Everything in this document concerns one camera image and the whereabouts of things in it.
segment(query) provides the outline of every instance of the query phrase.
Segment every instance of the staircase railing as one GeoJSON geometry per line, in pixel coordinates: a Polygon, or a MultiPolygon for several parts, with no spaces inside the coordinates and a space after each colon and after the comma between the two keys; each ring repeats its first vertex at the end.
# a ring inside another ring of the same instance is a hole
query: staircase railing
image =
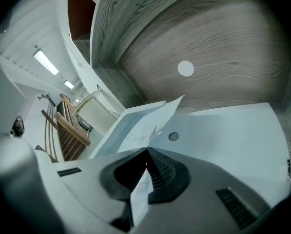
{"type": "Polygon", "coordinates": [[[52,162],[58,162],[53,136],[53,128],[55,128],[56,130],[58,129],[58,126],[53,121],[54,108],[56,105],[54,104],[50,97],[45,96],[44,98],[49,100],[47,112],[45,112],[44,110],[41,111],[41,113],[45,116],[45,127],[44,127],[45,150],[41,148],[39,145],[37,145],[35,149],[45,151],[50,156],[52,162]]]}
{"type": "Polygon", "coordinates": [[[80,153],[90,145],[88,132],[78,122],[77,116],[73,116],[74,106],[64,95],[62,98],[63,115],[55,113],[58,123],[58,134],[64,160],[74,160],[80,153]]]}

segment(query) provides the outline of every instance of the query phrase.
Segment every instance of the white wall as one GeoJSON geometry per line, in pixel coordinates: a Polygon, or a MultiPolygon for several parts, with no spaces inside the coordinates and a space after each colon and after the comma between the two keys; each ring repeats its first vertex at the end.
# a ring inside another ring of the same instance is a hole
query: white wall
{"type": "Polygon", "coordinates": [[[22,117],[22,120],[25,122],[25,120],[27,119],[28,113],[30,111],[30,108],[32,107],[34,103],[36,103],[36,101],[38,101],[36,95],[39,93],[39,90],[24,86],[18,83],[16,83],[16,85],[26,97],[26,100],[19,111],[19,115],[22,117]]]}
{"type": "Polygon", "coordinates": [[[59,96],[58,93],[48,93],[48,95],[50,96],[50,98],[52,99],[56,106],[62,101],[62,98],[59,96]]]}
{"type": "Polygon", "coordinates": [[[0,67],[0,134],[9,134],[25,96],[0,67]]]}
{"type": "Polygon", "coordinates": [[[150,146],[220,166],[271,207],[289,195],[287,143],[268,103],[175,114],[150,146]],[[169,140],[172,132],[177,141],[169,140]]]}
{"type": "MultiPolygon", "coordinates": [[[[49,101],[47,99],[37,100],[34,103],[27,115],[26,120],[24,121],[25,132],[22,136],[24,140],[26,140],[33,149],[37,145],[42,147],[45,150],[45,117],[42,115],[42,109],[47,112],[49,101]]],[[[50,154],[49,148],[49,139],[48,139],[48,128],[47,128],[47,153],[50,154]]],[[[62,151],[59,143],[58,132],[55,128],[53,128],[53,137],[54,137],[54,146],[57,154],[57,158],[59,162],[63,162],[62,151]]]]}
{"type": "Polygon", "coordinates": [[[16,82],[28,87],[36,88],[38,90],[51,92],[57,95],[65,93],[63,90],[22,70],[21,68],[16,66],[13,62],[7,60],[1,55],[0,55],[0,66],[13,82],[16,82]]]}

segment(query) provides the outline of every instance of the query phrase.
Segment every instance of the small round hole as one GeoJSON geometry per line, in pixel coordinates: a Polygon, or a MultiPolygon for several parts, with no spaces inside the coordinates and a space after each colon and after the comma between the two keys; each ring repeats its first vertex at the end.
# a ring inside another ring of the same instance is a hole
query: small round hole
{"type": "Polygon", "coordinates": [[[183,60],[178,64],[178,72],[185,77],[189,77],[194,73],[194,66],[188,60],[183,60]]]}
{"type": "Polygon", "coordinates": [[[176,141],[179,139],[179,134],[176,132],[172,132],[171,134],[169,134],[169,140],[170,141],[176,141]]]}

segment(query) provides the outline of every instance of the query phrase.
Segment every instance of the white circular sticker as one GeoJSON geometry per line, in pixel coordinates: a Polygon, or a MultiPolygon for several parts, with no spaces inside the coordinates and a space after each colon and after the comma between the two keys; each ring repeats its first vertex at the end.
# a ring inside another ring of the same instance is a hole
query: white circular sticker
{"type": "Polygon", "coordinates": [[[191,76],[194,73],[194,66],[188,60],[183,60],[178,64],[178,71],[183,76],[191,76]]]}

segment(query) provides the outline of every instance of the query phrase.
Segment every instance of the dark red wall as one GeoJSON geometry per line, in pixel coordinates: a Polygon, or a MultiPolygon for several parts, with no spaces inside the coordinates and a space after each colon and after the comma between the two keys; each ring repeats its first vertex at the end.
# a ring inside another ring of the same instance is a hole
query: dark red wall
{"type": "Polygon", "coordinates": [[[96,4],[92,0],[68,0],[68,18],[72,40],[90,33],[96,4]]]}

